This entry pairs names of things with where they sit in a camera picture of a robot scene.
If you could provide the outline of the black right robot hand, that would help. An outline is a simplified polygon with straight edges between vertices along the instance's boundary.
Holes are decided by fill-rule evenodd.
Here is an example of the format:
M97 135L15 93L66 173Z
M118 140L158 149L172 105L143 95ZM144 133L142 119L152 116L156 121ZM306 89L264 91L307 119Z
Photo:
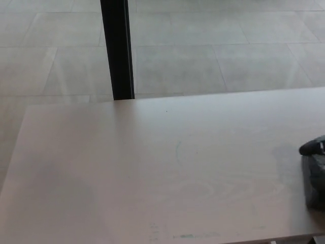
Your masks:
M324 135L310 140L299 148L299 153L303 156L324 155L324 141Z

